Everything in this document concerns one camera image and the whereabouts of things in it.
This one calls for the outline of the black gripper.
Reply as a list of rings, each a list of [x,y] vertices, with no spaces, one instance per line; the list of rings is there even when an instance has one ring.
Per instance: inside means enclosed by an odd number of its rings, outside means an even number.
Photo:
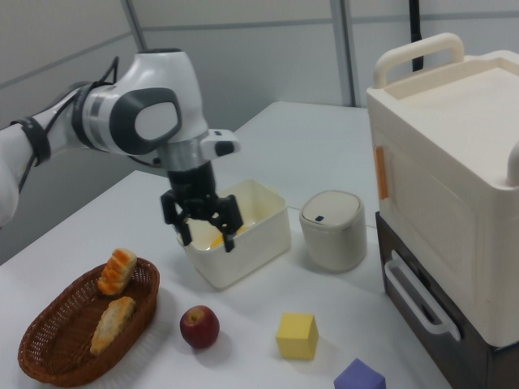
[[[234,237],[243,226],[238,201],[233,194],[224,198],[216,195],[212,163],[184,172],[168,172],[171,190],[161,196],[164,221],[172,225],[182,238],[182,244],[192,242],[188,218],[208,220],[223,238],[227,253],[234,249]]]

